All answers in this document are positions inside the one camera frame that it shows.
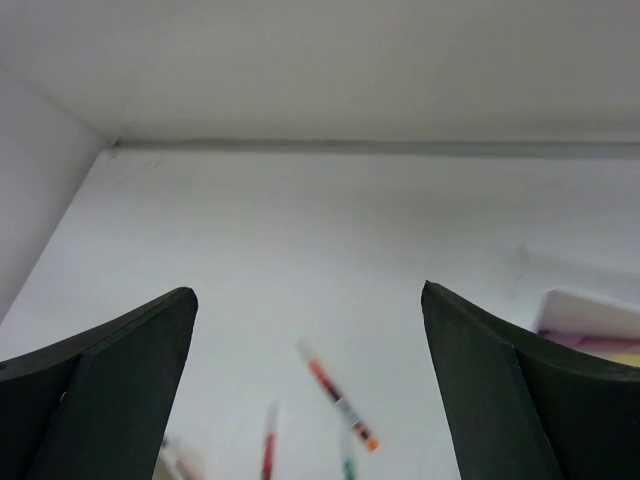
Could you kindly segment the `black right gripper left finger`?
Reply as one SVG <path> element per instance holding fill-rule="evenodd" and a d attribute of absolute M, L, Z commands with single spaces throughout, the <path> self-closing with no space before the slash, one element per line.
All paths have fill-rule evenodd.
<path fill-rule="evenodd" d="M 197 310 L 180 287 L 3 361 L 2 478 L 151 478 Z"/>

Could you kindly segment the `green gel pen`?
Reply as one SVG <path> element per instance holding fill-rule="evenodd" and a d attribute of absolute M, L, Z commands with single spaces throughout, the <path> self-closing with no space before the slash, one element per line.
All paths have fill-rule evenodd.
<path fill-rule="evenodd" d="M 344 480 L 356 480 L 355 456 L 353 453 L 350 431 L 342 427 L 339 433 L 339 449 L 341 468 Z"/>

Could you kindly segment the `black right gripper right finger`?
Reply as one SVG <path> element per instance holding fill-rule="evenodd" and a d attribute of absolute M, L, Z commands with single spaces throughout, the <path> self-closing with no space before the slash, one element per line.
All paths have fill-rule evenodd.
<path fill-rule="evenodd" d="M 561 346 L 440 284 L 424 328 L 464 479 L 636 479 L 639 370 Z"/>

